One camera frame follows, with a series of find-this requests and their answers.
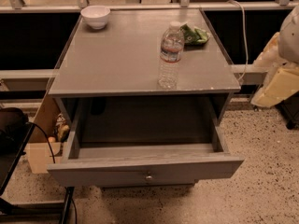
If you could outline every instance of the white cable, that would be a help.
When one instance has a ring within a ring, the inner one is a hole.
[[[246,74],[246,69],[247,69],[247,65],[249,64],[249,50],[248,50],[248,45],[247,45],[247,37],[246,37],[246,21],[245,21],[245,10],[242,7],[242,5],[238,2],[236,2],[235,0],[229,0],[227,1],[228,3],[231,3],[233,5],[237,5],[241,8],[242,10],[242,22],[243,22],[243,38],[244,38],[244,47],[245,47],[245,53],[246,53],[246,62],[245,62],[245,67],[244,67],[244,71],[241,77],[239,77],[239,79],[237,81],[240,81],[243,76]]]

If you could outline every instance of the clear water bottle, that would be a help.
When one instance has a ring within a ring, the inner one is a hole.
[[[178,81],[179,61],[184,49],[184,34],[180,22],[170,22],[163,34],[160,52],[160,75],[158,83],[162,88],[175,89]]]

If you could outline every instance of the white robot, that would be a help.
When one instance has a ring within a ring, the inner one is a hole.
[[[251,103],[271,107],[299,91],[299,6],[295,7],[254,61],[256,67],[268,67],[263,85]]]

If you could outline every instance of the white bowl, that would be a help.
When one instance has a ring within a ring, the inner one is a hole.
[[[109,7],[87,6],[81,10],[83,20],[93,29],[102,29],[108,22]]]

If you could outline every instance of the floor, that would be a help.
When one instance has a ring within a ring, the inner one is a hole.
[[[76,188],[77,223],[297,224],[299,129],[285,124],[275,108],[254,111],[247,102],[231,103],[222,131],[231,153],[245,158],[232,178],[192,187]],[[50,175],[33,175],[23,157],[2,197],[13,203],[56,201],[64,198],[64,188]],[[75,223],[73,206],[69,223]]]

